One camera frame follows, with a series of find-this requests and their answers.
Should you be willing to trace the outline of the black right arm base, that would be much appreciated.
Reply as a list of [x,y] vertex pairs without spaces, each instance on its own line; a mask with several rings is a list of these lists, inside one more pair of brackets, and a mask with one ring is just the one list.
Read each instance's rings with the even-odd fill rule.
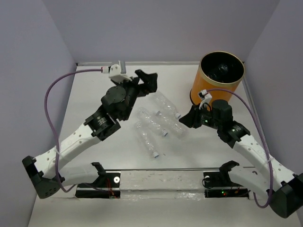
[[239,163],[229,161],[217,171],[203,172],[201,183],[205,188],[206,198],[249,198],[250,191],[233,183],[229,177],[229,172],[236,166],[239,166]]

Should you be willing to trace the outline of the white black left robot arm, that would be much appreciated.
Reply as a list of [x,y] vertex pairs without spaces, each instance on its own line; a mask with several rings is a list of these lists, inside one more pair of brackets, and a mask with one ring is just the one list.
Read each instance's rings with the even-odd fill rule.
[[110,75],[114,86],[101,98],[101,106],[70,136],[47,152],[27,156],[22,164],[40,199],[49,198],[66,186],[85,184],[95,189],[106,183],[107,173],[99,162],[67,168],[66,165],[88,148],[104,141],[120,129],[120,121],[127,121],[139,97],[157,91],[158,74],[136,70],[136,77]]

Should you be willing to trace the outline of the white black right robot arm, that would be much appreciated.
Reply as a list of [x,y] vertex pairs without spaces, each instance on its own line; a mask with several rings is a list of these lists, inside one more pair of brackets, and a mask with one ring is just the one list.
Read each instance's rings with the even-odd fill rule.
[[244,171],[239,164],[218,173],[222,185],[232,182],[246,186],[258,196],[269,198],[270,208],[280,217],[287,218],[303,205],[303,175],[295,174],[274,157],[266,156],[250,131],[233,119],[232,107],[225,100],[193,105],[180,122],[189,128],[207,126],[217,131],[218,137],[246,158],[256,173]]

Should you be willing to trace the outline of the clear plastic bottle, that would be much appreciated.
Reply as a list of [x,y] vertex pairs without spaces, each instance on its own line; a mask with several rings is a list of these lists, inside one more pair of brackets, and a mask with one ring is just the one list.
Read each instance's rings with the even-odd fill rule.
[[153,117],[146,108],[140,107],[136,116],[144,126],[147,126],[156,135],[161,137],[166,137],[168,135],[168,131],[164,126],[155,117]]
[[164,124],[164,126],[172,132],[174,136],[176,136],[179,139],[182,139],[187,134],[187,129],[182,126],[177,120],[170,116],[169,114],[165,114],[162,111],[155,111],[156,118]]
[[168,114],[174,116],[176,119],[181,117],[177,107],[160,91],[153,94],[151,100],[157,106],[156,110],[154,111],[157,116],[161,114]]
[[145,146],[146,150],[150,153],[153,158],[159,157],[159,151],[156,144],[156,141],[148,129],[141,121],[135,123],[135,129],[139,136],[139,140]]

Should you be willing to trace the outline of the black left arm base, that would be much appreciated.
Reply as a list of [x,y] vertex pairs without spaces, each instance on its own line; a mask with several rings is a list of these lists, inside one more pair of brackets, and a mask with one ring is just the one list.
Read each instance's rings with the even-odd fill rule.
[[75,197],[79,199],[119,199],[119,171],[106,171],[99,162],[93,162],[97,176],[91,182],[78,184]]

